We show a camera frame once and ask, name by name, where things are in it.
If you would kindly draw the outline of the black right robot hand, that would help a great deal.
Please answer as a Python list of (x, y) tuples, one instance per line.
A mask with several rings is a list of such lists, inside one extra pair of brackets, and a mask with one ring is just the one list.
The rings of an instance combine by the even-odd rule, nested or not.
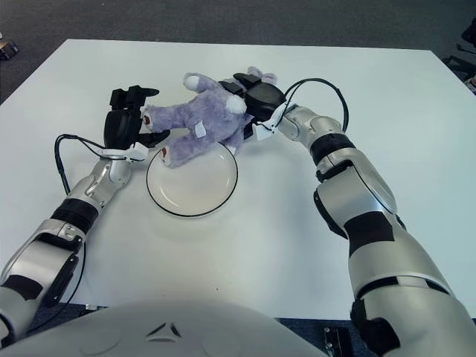
[(221, 80), (219, 84), (245, 101), (245, 113), (251, 116), (244, 127), (245, 140), (254, 136), (261, 141), (276, 133), (286, 102), (284, 93), (278, 87), (267, 83), (263, 77), (244, 73), (235, 73), (232, 80)]

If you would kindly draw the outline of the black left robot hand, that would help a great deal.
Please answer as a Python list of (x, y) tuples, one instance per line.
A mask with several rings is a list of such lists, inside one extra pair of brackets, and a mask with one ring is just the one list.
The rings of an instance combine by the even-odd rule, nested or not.
[(112, 110), (106, 116), (103, 140), (107, 149), (129, 149), (136, 142), (153, 148), (170, 135), (170, 130), (159, 133), (140, 133), (141, 108), (147, 97), (159, 94), (158, 89), (130, 86), (127, 90), (112, 91), (109, 105)]

